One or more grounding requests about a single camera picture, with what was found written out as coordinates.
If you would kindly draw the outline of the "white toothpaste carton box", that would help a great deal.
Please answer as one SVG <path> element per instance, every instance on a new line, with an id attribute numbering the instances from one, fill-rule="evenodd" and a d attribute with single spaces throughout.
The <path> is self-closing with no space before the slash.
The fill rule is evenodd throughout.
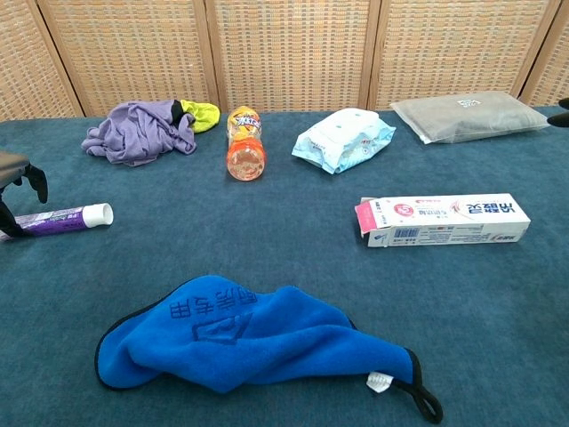
<path id="1" fill-rule="evenodd" d="M 531 223 L 509 193 L 364 197 L 355 212 L 369 247 L 515 243 Z"/>

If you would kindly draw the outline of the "orange drink plastic bottle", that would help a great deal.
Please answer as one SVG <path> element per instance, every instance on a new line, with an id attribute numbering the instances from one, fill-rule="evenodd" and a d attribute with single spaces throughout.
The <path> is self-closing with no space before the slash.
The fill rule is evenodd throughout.
<path id="1" fill-rule="evenodd" d="M 253 181 L 264 171 L 266 153 L 261 130 L 260 116 L 254 109 L 240 106 L 228 116 L 227 168 L 239 181 Z"/>

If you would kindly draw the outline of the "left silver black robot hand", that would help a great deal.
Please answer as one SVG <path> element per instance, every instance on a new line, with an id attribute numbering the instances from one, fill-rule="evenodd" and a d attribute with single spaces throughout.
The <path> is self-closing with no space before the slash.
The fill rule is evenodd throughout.
<path id="1" fill-rule="evenodd" d="M 44 171 L 32 165 L 27 156 L 0 151 L 0 230 L 10 238 L 31 237 L 31 234 L 16 222 L 2 199 L 4 189 L 10 184 L 20 186 L 23 177 L 28 179 L 30 186 L 36 191 L 38 200 L 45 204 L 49 192 Z"/>

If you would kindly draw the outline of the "light blue wet wipes pack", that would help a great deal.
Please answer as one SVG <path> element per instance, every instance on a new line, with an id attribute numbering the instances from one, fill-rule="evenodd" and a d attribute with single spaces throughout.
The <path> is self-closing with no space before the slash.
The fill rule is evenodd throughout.
<path id="1" fill-rule="evenodd" d="M 395 132 L 374 111 L 341 109 L 301 133 L 292 155 L 329 174 L 342 173 L 386 148 Z"/>

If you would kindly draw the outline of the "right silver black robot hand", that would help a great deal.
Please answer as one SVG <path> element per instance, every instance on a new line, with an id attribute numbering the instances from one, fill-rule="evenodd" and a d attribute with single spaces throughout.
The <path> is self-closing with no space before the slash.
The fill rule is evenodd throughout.
<path id="1" fill-rule="evenodd" d="M 555 127 L 569 128 L 569 97 L 558 102 L 558 106 L 564 109 L 563 113 L 556 114 L 547 119 L 547 122 Z"/>

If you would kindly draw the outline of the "yellow-green and black sock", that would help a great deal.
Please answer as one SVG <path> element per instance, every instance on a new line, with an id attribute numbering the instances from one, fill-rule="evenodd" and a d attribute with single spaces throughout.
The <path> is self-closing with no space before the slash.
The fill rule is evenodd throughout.
<path id="1" fill-rule="evenodd" d="M 194 133 L 204 133 L 220 122 L 220 109 L 211 103 L 174 100 L 171 107 L 172 124 L 182 126 Z"/>

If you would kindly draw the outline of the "woven wooden folding screen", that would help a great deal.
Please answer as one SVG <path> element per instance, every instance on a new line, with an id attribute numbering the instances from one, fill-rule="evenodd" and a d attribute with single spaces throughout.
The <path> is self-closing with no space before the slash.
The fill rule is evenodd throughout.
<path id="1" fill-rule="evenodd" d="M 569 0 L 0 0 L 0 121 L 569 97 Z"/>

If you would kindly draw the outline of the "purple toothpaste tube white cap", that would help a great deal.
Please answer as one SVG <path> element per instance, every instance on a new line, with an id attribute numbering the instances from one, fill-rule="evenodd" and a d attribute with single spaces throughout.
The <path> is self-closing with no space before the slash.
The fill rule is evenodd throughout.
<path id="1" fill-rule="evenodd" d="M 108 226 L 113 220 L 114 213 L 109 203 L 15 216 L 16 223 L 34 237 Z"/>

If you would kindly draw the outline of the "grey cloth in clear bag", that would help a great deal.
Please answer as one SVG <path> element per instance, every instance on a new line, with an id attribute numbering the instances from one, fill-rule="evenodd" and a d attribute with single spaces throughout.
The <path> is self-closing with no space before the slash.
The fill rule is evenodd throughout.
<path id="1" fill-rule="evenodd" d="M 424 144 L 477 141 L 549 126 L 542 113 L 500 91 L 396 101 L 390 107 Z"/>

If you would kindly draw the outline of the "crumpled purple cloth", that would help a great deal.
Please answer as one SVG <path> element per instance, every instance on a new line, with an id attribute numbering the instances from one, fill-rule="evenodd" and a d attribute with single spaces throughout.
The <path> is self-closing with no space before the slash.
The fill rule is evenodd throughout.
<path id="1" fill-rule="evenodd" d="M 151 163 L 175 149 L 190 155 L 196 150 L 194 122 L 178 100 L 129 101 L 90 128 L 81 148 L 113 165 L 131 167 Z"/>

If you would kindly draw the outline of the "blue microfibre towel black trim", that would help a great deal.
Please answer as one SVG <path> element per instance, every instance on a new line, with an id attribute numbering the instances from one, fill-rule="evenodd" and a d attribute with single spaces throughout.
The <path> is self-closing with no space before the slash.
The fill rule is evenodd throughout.
<path id="1" fill-rule="evenodd" d="M 218 393 L 245 384 L 364 375 L 409 393 L 431 423 L 444 411 L 408 348 L 360 331 L 340 309 L 295 286 L 256 293 L 222 276 L 175 287 L 120 318 L 94 354 L 98 380 L 129 390 L 174 375 Z"/>

